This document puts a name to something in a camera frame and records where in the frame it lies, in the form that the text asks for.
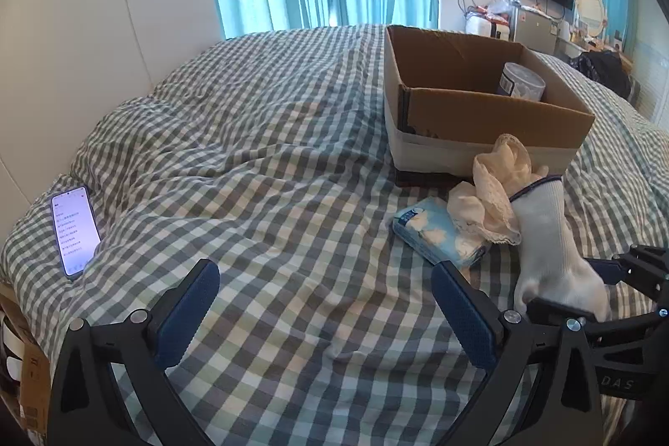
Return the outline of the white knit sock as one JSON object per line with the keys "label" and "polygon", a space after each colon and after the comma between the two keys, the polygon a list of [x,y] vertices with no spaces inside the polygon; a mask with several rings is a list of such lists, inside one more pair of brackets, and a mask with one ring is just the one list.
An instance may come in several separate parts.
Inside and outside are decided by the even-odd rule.
{"label": "white knit sock", "polygon": [[601,276],[580,256],[565,215],[564,184],[546,176],[510,200],[521,231],[518,281],[513,308],[527,315],[529,302],[541,298],[607,320],[609,293]]}

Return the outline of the beige lace cloth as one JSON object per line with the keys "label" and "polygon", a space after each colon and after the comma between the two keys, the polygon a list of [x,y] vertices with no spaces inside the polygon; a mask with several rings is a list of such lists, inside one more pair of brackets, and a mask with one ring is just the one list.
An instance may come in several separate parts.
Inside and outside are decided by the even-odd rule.
{"label": "beige lace cloth", "polygon": [[491,152],[474,157],[473,182],[450,190],[447,211],[465,239],[518,246],[521,230],[510,197],[548,174],[545,165],[533,168],[521,141],[504,133]]}

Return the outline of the blue tissue pack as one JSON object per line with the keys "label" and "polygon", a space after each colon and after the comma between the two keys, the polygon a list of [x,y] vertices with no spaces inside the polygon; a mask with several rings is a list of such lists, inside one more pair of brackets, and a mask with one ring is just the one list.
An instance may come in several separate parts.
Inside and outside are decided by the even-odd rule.
{"label": "blue tissue pack", "polygon": [[476,235],[462,233],[438,197],[425,198],[399,211],[392,219],[393,233],[432,265],[451,262],[456,268],[473,265],[489,245]]}

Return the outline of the cardboard box beside bed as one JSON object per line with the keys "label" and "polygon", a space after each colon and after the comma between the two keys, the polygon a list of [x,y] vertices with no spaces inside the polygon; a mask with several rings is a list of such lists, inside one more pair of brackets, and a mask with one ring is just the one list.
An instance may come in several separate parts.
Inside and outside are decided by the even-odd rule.
{"label": "cardboard box beside bed", "polygon": [[50,363],[34,339],[13,289],[1,284],[1,405],[34,445],[44,445]]}

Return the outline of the smartphone with lit screen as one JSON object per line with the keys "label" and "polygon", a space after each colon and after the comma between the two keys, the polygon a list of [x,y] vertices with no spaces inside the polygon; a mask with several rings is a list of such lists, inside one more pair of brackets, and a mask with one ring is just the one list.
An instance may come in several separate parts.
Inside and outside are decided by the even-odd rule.
{"label": "smartphone with lit screen", "polygon": [[89,192],[79,186],[53,196],[51,215],[62,270],[73,280],[84,273],[101,241]]}

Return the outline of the black backpack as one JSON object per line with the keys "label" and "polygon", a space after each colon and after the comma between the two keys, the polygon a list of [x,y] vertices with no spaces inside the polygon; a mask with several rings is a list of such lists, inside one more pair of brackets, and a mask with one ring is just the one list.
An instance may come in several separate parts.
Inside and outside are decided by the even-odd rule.
{"label": "black backpack", "polygon": [[600,83],[623,99],[628,99],[632,84],[615,53],[587,51],[569,61],[569,64],[593,82]]}

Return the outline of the clear cylindrical jar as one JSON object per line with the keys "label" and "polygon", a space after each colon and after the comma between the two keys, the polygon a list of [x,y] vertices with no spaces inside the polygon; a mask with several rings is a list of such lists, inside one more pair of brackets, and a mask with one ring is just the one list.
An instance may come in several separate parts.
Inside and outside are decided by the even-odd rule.
{"label": "clear cylindrical jar", "polygon": [[545,91],[545,81],[529,68],[515,62],[503,66],[497,93],[503,96],[540,102]]}

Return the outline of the brown cardboard box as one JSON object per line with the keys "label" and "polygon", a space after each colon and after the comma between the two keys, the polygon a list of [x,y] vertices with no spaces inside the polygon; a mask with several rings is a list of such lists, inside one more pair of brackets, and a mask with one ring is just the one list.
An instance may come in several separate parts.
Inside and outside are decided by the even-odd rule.
{"label": "brown cardboard box", "polygon": [[[515,62],[541,77],[540,101],[502,95]],[[407,184],[468,178],[474,157],[502,133],[517,137],[534,165],[564,173],[595,117],[558,75],[560,62],[519,43],[405,26],[384,31],[384,119],[393,166]]]}

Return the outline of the small silver refrigerator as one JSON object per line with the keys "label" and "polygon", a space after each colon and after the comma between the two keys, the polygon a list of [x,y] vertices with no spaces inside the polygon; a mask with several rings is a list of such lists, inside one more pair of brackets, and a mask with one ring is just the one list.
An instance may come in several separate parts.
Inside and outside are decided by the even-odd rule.
{"label": "small silver refrigerator", "polygon": [[532,51],[553,54],[556,51],[559,21],[532,7],[513,10],[513,40]]}

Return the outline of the oval white mirror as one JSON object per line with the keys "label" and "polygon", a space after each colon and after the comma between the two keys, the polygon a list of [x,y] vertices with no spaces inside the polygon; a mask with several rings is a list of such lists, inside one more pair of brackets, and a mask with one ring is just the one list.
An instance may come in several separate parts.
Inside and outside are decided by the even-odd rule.
{"label": "oval white mirror", "polygon": [[607,27],[607,9],[603,0],[576,0],[578,27],[584,29],[587,36],[599,37]]}

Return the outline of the white suitcase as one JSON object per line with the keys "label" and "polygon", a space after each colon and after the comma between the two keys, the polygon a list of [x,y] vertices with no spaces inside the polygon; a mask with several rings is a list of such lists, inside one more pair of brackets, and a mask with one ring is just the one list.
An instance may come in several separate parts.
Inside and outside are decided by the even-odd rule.
{"label": "white suitcase", "polygon": [[503,18],[492,18],[482,13],[469,13],[466,17],[465,33],[470,35],[510,40],[510,27]]}

